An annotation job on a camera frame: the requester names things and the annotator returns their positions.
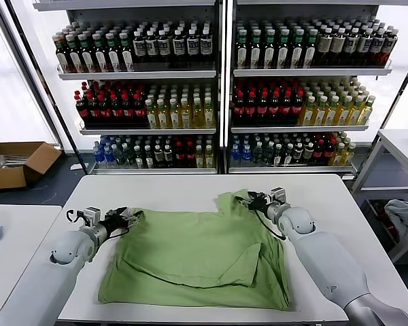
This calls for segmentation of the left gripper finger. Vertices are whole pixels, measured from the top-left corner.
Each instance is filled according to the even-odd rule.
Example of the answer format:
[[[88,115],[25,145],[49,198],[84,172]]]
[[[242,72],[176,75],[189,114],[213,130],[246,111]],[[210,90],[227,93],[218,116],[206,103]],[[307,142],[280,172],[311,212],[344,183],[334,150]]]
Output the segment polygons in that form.
[[[132,215],[130,217],[123,217],[122,218],[122,229],[131,229],[135,227],[140,221],[141,221],[141,216],[140,215]]]
[[[143,213],[142,210],[137,210],[134,208],[124,206],[117,209],[108,210],[108,212],[106,212],[105,214],[105,218],[110,219],[114,217],[115,218],[121,217],[123,219],[134,219],[139,218],[142,213]]]

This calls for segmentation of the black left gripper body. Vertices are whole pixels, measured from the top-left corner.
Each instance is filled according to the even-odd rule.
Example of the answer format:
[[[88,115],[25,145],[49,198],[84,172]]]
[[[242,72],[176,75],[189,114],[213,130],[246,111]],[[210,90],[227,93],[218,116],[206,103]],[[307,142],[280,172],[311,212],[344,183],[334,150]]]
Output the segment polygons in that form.
[[[99,222],[106,230],[107,238],[110,238],[117,229],[126,229],[126,220],[122,216],[113,216]]]

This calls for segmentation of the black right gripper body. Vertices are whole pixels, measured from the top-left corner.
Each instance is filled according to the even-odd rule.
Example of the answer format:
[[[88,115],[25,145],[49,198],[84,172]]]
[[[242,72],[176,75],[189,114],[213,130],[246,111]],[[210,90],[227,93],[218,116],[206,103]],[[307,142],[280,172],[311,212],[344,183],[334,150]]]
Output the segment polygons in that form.
[[[254,199],[254,210],[260,211],[263,215],[267,214],[268,207],[273,203],[273,197],[268,194],[259,194]]]

